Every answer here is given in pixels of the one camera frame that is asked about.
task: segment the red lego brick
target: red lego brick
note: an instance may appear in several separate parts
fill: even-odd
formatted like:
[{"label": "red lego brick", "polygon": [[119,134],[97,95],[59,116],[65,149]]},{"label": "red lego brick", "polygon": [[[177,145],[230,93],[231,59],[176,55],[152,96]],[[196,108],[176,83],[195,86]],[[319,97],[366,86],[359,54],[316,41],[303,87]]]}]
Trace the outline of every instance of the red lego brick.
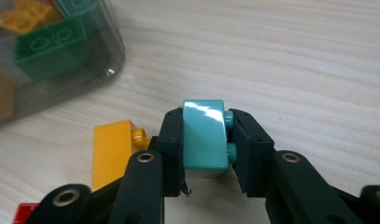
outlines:
[{"label": "red lego brick", "polygon": [[38,203],[20,203],[12,224],[25,224],[27,218],[29,218],[32,212],[35,211],[37,206]]}]

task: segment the yellow lego brick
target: yellow lego brick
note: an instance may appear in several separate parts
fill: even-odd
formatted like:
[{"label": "yellow lego brick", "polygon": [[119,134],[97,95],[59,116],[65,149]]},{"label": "yellow lego brick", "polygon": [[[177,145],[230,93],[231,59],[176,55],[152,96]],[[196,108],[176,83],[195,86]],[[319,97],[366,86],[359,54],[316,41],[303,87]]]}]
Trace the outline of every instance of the yellow lego brick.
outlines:
[{"label": "yellow lego brick", "polygon": [[62,17],[51,5],[34,0],[17,0],[15,10],[3,12],[0,18],[3,28],[25,34]]},{"label": "yellow lego brick", "polygon": [[26,18],[37,18],[44,24],[49,24],[60,20],[62,17],[48,4],[43,4],[34,0],[16,0],[16,11]]},{"label": "yellow lego brick", "polygon": [[95,127],[93,137],[92,190],[122,177],[130,157],[148,148],[144,129],[130,120]]},{"label": "yellow lego brick", "polygon": [[18,34],[25,34],[43,25],[35,18],[27,18],[17,11],[1,14],[1,26]]},{"label": "yellow lego brick", "polygon": [[14,109],[15,82],[0,73],[0,119],[12,116]]}]

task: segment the wooden table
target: wooden table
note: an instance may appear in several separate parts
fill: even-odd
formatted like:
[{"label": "wooden table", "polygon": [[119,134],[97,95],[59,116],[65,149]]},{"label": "wooden table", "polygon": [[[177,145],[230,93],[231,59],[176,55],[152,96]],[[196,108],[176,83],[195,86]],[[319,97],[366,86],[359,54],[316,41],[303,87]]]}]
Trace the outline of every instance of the wooden table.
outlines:
[{"label": "wooden table", "polygon": [[[158,135],[183,99],[223,99],[302,153],[333,186],[380,184],[380,0],[112,4],[126,46],[103,88],[0,128],[0,223],[18,203],[91,184],[93,127],[131,119]],[[269,223],[236,176],[188,179],[166,223]]]}]

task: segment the green lego brick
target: green lego brick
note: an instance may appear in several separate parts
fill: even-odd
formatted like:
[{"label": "green lego brick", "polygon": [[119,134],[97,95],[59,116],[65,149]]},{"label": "green lego brick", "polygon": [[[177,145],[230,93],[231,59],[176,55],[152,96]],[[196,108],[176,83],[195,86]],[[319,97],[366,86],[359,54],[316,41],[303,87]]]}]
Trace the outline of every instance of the green lego brick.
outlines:
[{"label": "green lego brick", "polygon": [[82,19],[74,17],[17,36],[15,64],[40,81],[81,66],[90,53]]},{"label": "green lego brick", "polygon": [[81,16],[88,34],[107,26],[106,15],[98,0],[54,0],[65,18]]},{"label": "green lego brick", "polygon": [[236,160],[236,147],[227,143],[233,114],[221,100],[185,100],[183,165],[187,176],[218,177]]}]

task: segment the clear plastic box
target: clear plastic box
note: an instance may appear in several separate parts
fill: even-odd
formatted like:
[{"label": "clear plastic box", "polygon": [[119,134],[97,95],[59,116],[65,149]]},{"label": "clear plastic box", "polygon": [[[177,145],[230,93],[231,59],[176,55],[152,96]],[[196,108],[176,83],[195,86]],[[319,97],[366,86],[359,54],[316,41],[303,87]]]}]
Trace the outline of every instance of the clear plastic box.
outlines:
[{"label": "clear plastic box", "polygon": [[108,0],[0,0],[0,125],[111,79],[124,51]]}]

